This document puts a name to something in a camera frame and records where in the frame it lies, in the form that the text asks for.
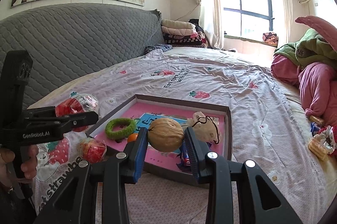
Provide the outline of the person's left hand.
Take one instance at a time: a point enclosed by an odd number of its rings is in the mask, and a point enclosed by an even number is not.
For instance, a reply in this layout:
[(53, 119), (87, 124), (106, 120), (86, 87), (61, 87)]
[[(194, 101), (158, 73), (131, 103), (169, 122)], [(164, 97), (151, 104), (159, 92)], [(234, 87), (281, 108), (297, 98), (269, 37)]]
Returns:
[(19, 161), (15, 162), (15, 153), (8, 148), (1, 148), (1, 185), (9, 189), (14, 182), (31, 183), (37, 175), (38, 152), (37, 145), (30, 145), (26, 160), (19, 154)]

